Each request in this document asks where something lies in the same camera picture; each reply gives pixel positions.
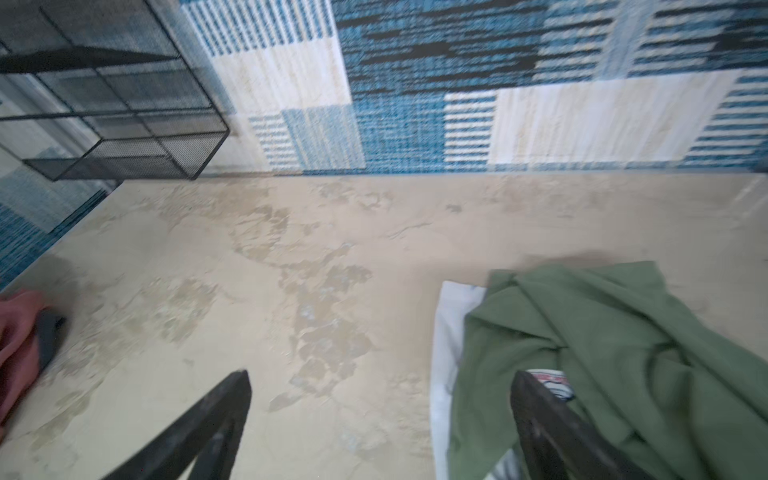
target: printed label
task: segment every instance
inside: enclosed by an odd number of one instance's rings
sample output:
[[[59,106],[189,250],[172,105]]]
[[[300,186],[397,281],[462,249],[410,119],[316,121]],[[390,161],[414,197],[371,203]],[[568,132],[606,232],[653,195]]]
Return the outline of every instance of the printed label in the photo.
[[[568,379],[565,378],[565,373],[561,370],[531,369],[528,370],[528,373],[536,377],[543,386],[547,387],[554,396],[563,402],[574,398],[574,390],[568,383]]]

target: stain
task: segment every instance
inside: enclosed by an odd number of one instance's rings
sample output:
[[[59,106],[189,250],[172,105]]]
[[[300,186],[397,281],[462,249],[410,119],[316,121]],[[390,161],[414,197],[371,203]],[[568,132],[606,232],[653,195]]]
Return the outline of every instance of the stain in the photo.
[[[389,210],[394,199],[394,195],[392,195],[390,192],[384,192],[383,194],[371,192],[359,197],[357,204],[361,206],[363,210],[367,211],[374,211],[378,209]]]
[[[208,314],[217,288],[193,278],[155,279],[143,287],[126,310],[125,320],[134,334],[159,332],[160,337],[181,343]]]
[[[245,217],[269,195],[269,188],[258,183],[182,184],[152,190],[136,210],[157,212],[159,218],[175,227],[189,216],[215,221]]]
[[[294,403],[302,399],[301,395],[290,395],[288,393],[280,393],[278,396],[270,401],[270,406],[267,409],[269,413],[277,412],[286,407],[290,407]]]
[[[429,225],[432,225],[432,222],[422,222],[422,223],[418,223],[416,225],[411,225],[409,227],[401,228],[400,230],[396,231],[395,233],[389,235],[388,238],[390,240],[394,240],[395,238],[400,237],[401,235],[403,235],[408,230],[413,230],[415,228],[421,228],[421,227],[427,227]]]
[[[320,227],[320,222],[315,222],[309,225],[303,225],[301,228],[302,228],[302,231],[304,232],[304,235],[309,236],[312,234],[312,232],[317,230],[319,227]]]
[[[370,270],[360,265],[334,265],[328,271],[323,287],[346,293],[350,287],[370,280],[372,275]]]
[[[33,431],[31,444],[32,450],[37,451],[59,437],[59,435],[67,429],[72,420],[82,415],[91,403],[93,392],[96,391],[103,381],[104,380],[99,380],[96,382],[95,385],[88,389],[88,391],[82,394],[77,400],[73,401],[63,412]]]
[[[284,306],[294,312],[288,340],[301,361],[288,382],[294,394],[286,392],[274,400],[281,408],[298,401],[297,396],[329,395],[339,382],[354,375],[356,359],[373,349],[370,338],[334,308],[373,276],[364,266],[341,263],[351,248],[345,243],[318,260],[278,266],[278,284],[287,295]]]
[[[320,185],[318,194],[332,205],[355,204],[365,211],[388,210],[395,200],[392,192],[360,192],[349,181],[338,180]]]
[[[342,205],[349,203],[349,197],[354,195],[355,189],[342,181],[323,184],[318,193],[322,198],[330,200],[332,204]]]
[[[264,261],[288,230],[290,210],[270,205],[256,208],[231,231],[234,251],[249,260]]]
[[[153,279],[125,304],[112,303],[82,321],[79,340],[54,357],[41,384],[82,372],[104,375],[149,339],[182,343],[208,314],[216,292],[216,286],[194,278]]]
[[[608,176],[506,177],[485,192],[487,204],[531,217],[574,218],[584,210],[603,210],[622,186]]]
[[[69,405],[72,400],[76,399],[77,397],[81,396],[83,392],[81,390],[78,390],[77,392],[68,393],[67,395],[61,397],[57,402],[56,406],[58,408],[61,408],[63,406]]]

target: stained floor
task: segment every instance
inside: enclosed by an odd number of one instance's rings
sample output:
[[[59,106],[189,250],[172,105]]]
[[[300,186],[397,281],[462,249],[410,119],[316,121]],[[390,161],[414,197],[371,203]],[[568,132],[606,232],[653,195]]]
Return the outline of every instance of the stained floor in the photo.
[[[253,386],[233,478],[432,478],[441,282],[656,260],[768,358],[768,180],[746,174],[129,182],[12,285],[64,310],[0,478],[100,478],[227,373]]]

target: metal grid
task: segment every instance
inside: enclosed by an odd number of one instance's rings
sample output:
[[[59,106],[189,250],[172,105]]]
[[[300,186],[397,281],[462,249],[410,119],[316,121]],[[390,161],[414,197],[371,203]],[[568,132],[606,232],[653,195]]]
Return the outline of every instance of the metal grid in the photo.
[[[91,5],[81,0],[76,2],[82,8]],[[116,18],[108,17],[112,24],[118,23],[122,27],[118,27],[116,35],[110,31],[105,45],[99,47],[133,45],[135,51],[165,55],[168,59],[37,73],[35,79],[68,111],[32,112],[0,118],[0,121],[71,121],[70,118],[80,118],[99,136],[100,140],[79,158],[23,160],[50,180],[193,180],[230,132],[213,99],[149,2],[126,0],[122,7]],[[63,43],[73,49],[78,47],[75,42],[83,31],[104,28],[104,25],[93,22],[93,15],[81,13],[79,8],[69,5],[55,12],[40,8],[39,18],[26,12],[24,18],[27,23],[40,24],[42,21],[46,25],[40,27],[46,32],[44,46],[61,48]],[[163,38],[157,38],[157,31],[154,35],[146,35],[152,31],[153,23]],[[126,35],[131,36],[130,41],[126,40]],[[7,43],[0,45],[4,46],[6,54],[15,53]]]

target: clothing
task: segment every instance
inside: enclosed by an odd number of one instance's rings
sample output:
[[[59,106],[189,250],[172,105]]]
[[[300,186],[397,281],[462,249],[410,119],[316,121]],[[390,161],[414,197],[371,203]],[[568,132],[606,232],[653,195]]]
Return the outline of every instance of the clothing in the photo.
[[[432,371],[429,376],[429,425],[435,480],[448,480],[448,444],[451,431],[451,397],[464,348],[464,317],[480,305],[485,288],[445,281],[435,310],[432,337]],[[518,460],[512,450],[498,461],[485,480],[518,480]]]
[[[0,440],[8,413],[55,350],[56,329],[63,319],[44,307],[39,292],[0,301]]]
[[[768,365],[702,326],[652,262],[492,274],[465,319],[451,480],[518,448],[508,395],[528,369],[563,371],[566,405],[658,480],[764,476]]]

